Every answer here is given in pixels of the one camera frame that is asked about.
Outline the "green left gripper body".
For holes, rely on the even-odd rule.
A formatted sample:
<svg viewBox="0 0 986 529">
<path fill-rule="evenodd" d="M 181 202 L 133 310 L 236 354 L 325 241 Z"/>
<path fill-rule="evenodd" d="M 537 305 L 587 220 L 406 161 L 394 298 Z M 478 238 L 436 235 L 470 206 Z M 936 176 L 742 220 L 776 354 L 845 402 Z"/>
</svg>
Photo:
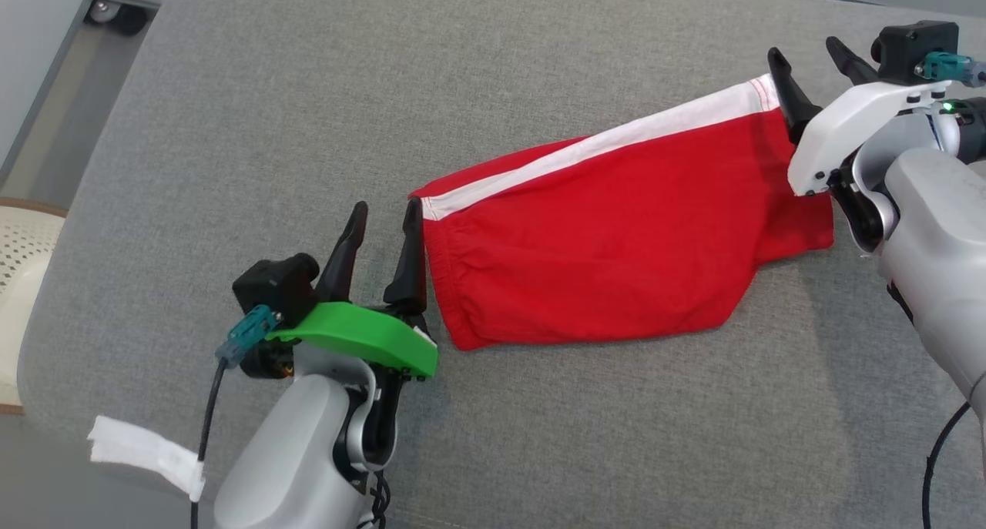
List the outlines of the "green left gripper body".
<svg viewBox="0 0 986 529">
<path fill-rule="evenodd" d="M 346 302 L 320 303 L 300 324 L 274 330 L 268 342 L 299 340 L 415 378 L 432 378 L 439 350 L 421 314 L 395 315 Z"/>
</svg>

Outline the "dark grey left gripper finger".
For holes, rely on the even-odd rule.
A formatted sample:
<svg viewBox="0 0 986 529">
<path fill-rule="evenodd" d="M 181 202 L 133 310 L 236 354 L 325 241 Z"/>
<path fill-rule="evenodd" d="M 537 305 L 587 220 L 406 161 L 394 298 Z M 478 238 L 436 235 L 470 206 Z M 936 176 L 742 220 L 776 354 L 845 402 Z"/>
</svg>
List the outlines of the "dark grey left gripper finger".
<svg viewBox="0 0 986 529">
<path fill-rule="evenodd" d="M 421 316 L 428 306 L 423 205 L 418 196 L 408 200 L 402 230 L 404 245 L 383 301 L 390 315 L 409 320 Z"/>
<path fill-rule="evenodd" d="M 336 241 L 317 281 L 316 294 L 320 303 L 349 302 L 356 256 L 363 244 L 367 226 L 367 203 L 360 200 Z"/>
</svg>

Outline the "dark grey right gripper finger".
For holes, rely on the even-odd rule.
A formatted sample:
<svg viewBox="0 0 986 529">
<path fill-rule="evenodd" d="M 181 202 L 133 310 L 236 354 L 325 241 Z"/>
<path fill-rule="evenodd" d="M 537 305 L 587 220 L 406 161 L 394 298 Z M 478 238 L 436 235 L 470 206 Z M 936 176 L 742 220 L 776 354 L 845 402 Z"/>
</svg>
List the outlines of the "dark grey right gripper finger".
<svg viewBox="0 0 986 529">
<path fill-rule="evenodd" d="M 877 70 L 838 38 L 827 37 L 825 48 L 838 72 L 847 77 L 853 86 L 880 81 Z"/>
<path fill-rule="evenodd" d="M 814 104 L 804 94 L 802 87 L 793 79 L 792 66 L 778 48 L 769 49 L 767 62 L 779 107 L 785 119 L 789 141 L 793 146 L 799 146 L 804 129 L 811 119 L 816 118 L 823 111 L 823 108 Z"/>
</svg>

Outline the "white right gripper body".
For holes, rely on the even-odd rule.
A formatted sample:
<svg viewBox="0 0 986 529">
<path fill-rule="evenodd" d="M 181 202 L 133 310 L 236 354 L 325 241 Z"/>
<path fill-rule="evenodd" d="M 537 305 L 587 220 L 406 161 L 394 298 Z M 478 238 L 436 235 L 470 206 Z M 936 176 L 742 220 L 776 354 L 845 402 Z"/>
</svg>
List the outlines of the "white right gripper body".
<svg viewBox="0 0 986 529">
<path fill-rule="evenodd" d="M 943 94 L 951 84 L 874 81 L 848 89 L 807 123 L 786 172 L 793 193 L 822 193 L 828 174 L 900 111 L 932 105 L 934 94 Z"/>
</svg>

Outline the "red shorts white side stripe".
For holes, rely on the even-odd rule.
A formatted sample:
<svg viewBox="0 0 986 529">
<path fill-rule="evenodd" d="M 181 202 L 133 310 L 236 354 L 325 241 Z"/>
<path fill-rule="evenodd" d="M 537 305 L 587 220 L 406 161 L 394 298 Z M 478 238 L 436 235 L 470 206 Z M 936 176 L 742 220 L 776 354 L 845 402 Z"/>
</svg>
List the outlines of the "red shorts white side stripe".
<svg viewBox="0 0 986 529">
<path fill-rule="evenodd" d="M 825 196 L 786 181 L 772 77 L 416 189 L 459 350 L 605 343 L 722 326 L 758 270 L 833 245 Z"/>
</svg>

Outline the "grey fabric sofa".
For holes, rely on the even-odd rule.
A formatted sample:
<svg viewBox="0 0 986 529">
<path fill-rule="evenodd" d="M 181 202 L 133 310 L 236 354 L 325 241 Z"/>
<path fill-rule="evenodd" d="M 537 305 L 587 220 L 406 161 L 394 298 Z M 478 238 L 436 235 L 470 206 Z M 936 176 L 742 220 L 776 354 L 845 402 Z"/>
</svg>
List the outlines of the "grey fabric sofa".
<svg viewBox="0 0 986 529">
<path fill-rule="evenodd" d="M 831 0 L 168 0 L 102 130 L 20 360 L 31 444 L 0 437 L 0 529 L 187 529 L 154 475 L 89 463 L 99 414 L 186 446 L 251 263 L 324 259 L 370 207 L 377 300 L 409 192 L 766 72 L 814 101 L 924 11 Z M 921 529 L 961 394 L 858 255 L 761 270 L 719 330 L 462 353 L 401 397 L 387 529 Z"/>
</svg>

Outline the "cream perforated laundry basket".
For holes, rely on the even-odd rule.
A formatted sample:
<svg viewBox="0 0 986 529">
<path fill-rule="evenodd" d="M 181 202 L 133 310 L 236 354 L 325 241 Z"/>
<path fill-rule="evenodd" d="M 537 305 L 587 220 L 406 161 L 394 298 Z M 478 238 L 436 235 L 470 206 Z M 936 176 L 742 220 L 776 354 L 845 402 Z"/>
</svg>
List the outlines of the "cream perforated laundry basket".
<svg viewBox="0 0 986 529">
<path fill-rule="evenodd" d="M 67 215 L 45 203 L 0 198 L 0 416 L 24 414 L 17 383 L 22 339 Z"/>
</svg>

